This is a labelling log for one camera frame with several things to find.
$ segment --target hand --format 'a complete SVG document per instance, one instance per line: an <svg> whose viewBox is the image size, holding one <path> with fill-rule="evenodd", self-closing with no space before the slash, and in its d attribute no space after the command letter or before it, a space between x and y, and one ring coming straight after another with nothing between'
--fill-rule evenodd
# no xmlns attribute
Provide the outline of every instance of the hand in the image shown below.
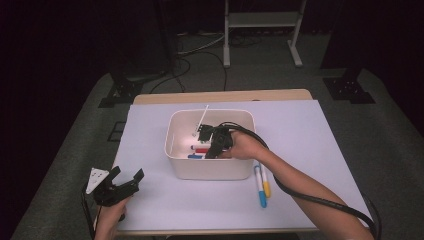
<svg viewBox="0 0 424 240"><path fill-rule="evenodd" d="M131 197L128 197L113 206L101 207L97 217L95 240L111 240L115 237L118 221L122 214L125 214L125 206L130 199Z"/></svg>
<svg viewBox="0 0 424 240"><path fill-rule="evenodd" d="M260 142L246 133L233 131L231 137L233 146L223 152L220 158L258 159L264 151L268 151Z"/></svg>

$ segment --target white plastic bin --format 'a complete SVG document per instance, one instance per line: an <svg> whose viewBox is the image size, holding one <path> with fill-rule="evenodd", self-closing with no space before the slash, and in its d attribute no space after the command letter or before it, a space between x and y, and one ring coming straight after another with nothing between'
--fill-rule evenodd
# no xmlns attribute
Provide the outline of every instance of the white plastic bin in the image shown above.
<svg viewBox="0 0 424 240"><path fill-rule="evenodd" d="M253 160L239 159L189 159L194 151L192 145L199 144L196 127L204 109L182 110L171 117L165 142L168 156L175 175L192 180L241 180L253 172ZM209 109L202 124L218 126L223 122L234 122L255 132L255 124L248 111L230 109Z"/></svg>

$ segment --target black cable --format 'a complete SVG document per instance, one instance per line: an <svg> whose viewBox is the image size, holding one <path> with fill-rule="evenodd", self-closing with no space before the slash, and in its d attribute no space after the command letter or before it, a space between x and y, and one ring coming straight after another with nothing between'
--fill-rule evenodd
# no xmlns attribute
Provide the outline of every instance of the black cable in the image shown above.
<svg viewBox="0 0 424 240"><path fill-rule="evenodd" d="M383 225L381 222L381 216L380 213L378 212L377 207L374 205L374 203L371 201L371 199L363 192L361 192L362 197L368 202L369 206L371 207L371 209L374 212L375 217L377 218L376 222L376 230L377 230L377 237L376 239L381 239L381 232L383 230Z"/></svg>
<svg viewBox="0 0 424 240"><path fill-rule="evenodd" d="M221 42L221 41L222 41L222 39L224 39L224 35L222 35L221 37L219 37L219 38L217 38L217 39L213 40L212 42L209 42L209 43L207 43L207 44L205 44L205 45L203 45L203 46L200 46L200 47L197 47L197 48L195 48L195 49L192 49L192 50L189 50L189 51L185 51L185 52L178 52L177 54L178 54L179 56L189 55L189 54L191 54L191 53L194 53L194 52L197 52L197 51L200 51L200 50L206 49L206 48L210 48L210 47L212 47L212 46L216 45L217 43Z"/></svg>
<svg viewBox="0 0 424 240"><path fill-rule="evenodd" d="M194 55L194 54L202 54L202 53L214 56L221 63L222 69L224 70L224 91L226 91L227 90L227 69L225 69L224 63L222 62L221 58L218 57L218 55L211 53L211 52L192 52L192 53L184 54L182 56L186 57L186 56L190 56L190 55Z"/></svg>
<svg viewBox="0 0 424 240"><path fill-rule="evenodd" d="M222 32L215 32L215 33L209 33L209 34L205 34L205 33L196 33L195 36L199 36L199 37L203 37L203 38L211 38L211 39L216 39L216 36L222 36L223 33Z"/></svg>
<svg viewBox="0 0 424 240"><path fill-rule="evenodd" d="M230 33L230 40L228 44L231 47L248 48L250 46L253 46L262 42L262 38L260 36L256 37L258 40L255 41L253 37L246 37L243 32L240 32L240 33L238 32L239 31L235 30Z"/></svg>
<svg viewBox="0 0 424 240"><path fill-rule="evenodd" d="M269 147L266 145L265 141L263 141L263 139L261 137L259 137L259 135L257 135L255 132L253 132L249 129L246 129L246 128L238 125L238 124L234 124L234 125L233 124L234 123L231 123L231 122L225 122L225 123L221 123L218 127L215 127L215 128L227 128L227 129L239 130L239 131L244 132L244 133L248 134L249 136L255 138L264 147L269 149ZM380 240L381 229L382 229L381 224L380 224L381 223L380 216L378 214L378 211L376 211L374 204L371 201L368 200L370 202L370 204L372 205L373 209L375 209L375 213L377 214L378 223L380 224L378 226L378 229L376 228L373 220L371 220L367 215L363 214L362 212L360 212L356 209L353 209L353 208L348 207L346 205L342 205L342 204L339 204L339 203L336 203L336 202L333 202L333 201L330 201L330 200L327 200L327 199L318 198L318 197L314 197L314 196L310 196L310 195L306 195L306 194L303 194L303 193L296 192L296 191L288 188L287 186L283 185L275 177L275 175L274 175L274 180L281 190L283 190L285 193L289 194L292 197L300 198L300 199L303 199L303 200L306 200L306 201L309 201L309 202L313 202L313 203L321 204L323 206L327 206L327 207L330 207L330 208L333 208L333 209L337 209L339 211L348 213L350 215L353 215L353 216L363 220L368 225L370 232L373 235L374 239Z"/></svg>
<svg viewBox="0 0 424 240"><path fill-rule="evenodd" d="M177 81L177 83L180 85L180 88L181 88L181 92L185 92L185 86L183 85L183 83L181 82L181 80L180 80L180 78L179 78L179 76L177 76L177 75L175 75L175 71L174 71L174 68L172 68L171 69L171 73L172 73L172 76L175 78L175 80Z"/></svg>
<svg viewBox="0 0 424 240"><path fill-rule="evenodd" d="M85 189L87 189L87 185L88 185L88 182L84 184L81 190L81 205L84 211L85 219L87 220L88 231L90 232L91 239L94 239L94 237L96 236L96 232L93 228L93 219L91 218L87 200L85 199Z"/></svg>
<svg viewBox="0 0 424 240"><path fill-rule="evenodd" d="M170 80L173 80L173 79L175 79L176 77L181 77L181 76L183 76L184 74L186 74L188 71L190 71L190 68L191 68L191 64L190 64L190 62L189 61L187 61L186 59L183 59L183 58L181 58L181 59L179 59L179 60L181 60L181 61L184 61L184 62L186 62L187 64L188 64L188 67L187 67L187 69L183 72L183 73L180 73L180 74L178 74L178 75L175 75L175 76L173 76L173 77L170 77L170 78L167 78L167 79L164 79L164 80L162 80L162 81L160 81L158 84L156 84L151 90L150 90L150 92L149 92L149 94L152 94L153 93L153 91L156 89L156 88L158 88L160 85L162 85L163 83L165 83L165 82L167 82L167 81L170 81Z"/></svg>

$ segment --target gray carpet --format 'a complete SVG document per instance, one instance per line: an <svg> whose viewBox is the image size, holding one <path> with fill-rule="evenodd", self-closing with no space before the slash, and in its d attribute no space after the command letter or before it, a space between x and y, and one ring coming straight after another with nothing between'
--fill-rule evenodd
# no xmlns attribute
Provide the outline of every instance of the gray carpet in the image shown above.
<svg viewBox="0 0 424 240"><path fill-rule="evenodd" d="M359 82L376 104L354 105L331 98L322 79L340 76L343 71L319 69L329 35L300 36L297 47L304 63L302 68L294 67L285 42L288 38L265 37L261 43L248 48L232 48L225 90L308 89L313 98L319 100L359 188L379 210L382 239L422 239L423 138L394 103L383 83L367 70L361 72ZM180 49L184 50L211 41L205 37L182 37L181 40ZM222 59L219 46L207 51ZM190 71L180 77L186 92L224 90L224 70L214 56L195 54L185 59L191 63ZM187 67L185 62L180 64L175 74ZM146 83L142 93L149 93L159 82ZM115 122L126 120L129 109L129 104L98 108L111 86L112 80L107 74L93 88L13 239L90 238L80 205L81 187L91 167L111 167L119 143L107 139ZM154 93L180 91L173 80L156 88ZM299 236L325 239L319 232Z"/></svg>

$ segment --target white tabletop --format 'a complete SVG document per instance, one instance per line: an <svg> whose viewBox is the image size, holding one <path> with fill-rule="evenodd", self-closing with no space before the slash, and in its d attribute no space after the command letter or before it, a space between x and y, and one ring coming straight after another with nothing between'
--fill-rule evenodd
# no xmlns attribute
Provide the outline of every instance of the white tabletop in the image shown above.
<svg viewBox="0 0 424 240"><path fill-rule="evenodd" d="M132 105L115 166L122 184L143 168L140 191L127 205L122 234L178 232L302 231L316 227L268 172L272 195L259 203L254 175L240 181L196 181L175 177L165 154L169 120L179 110L242 109L269 148L315 178L349 206L370 216L325 116L316 100Z"/></svg>

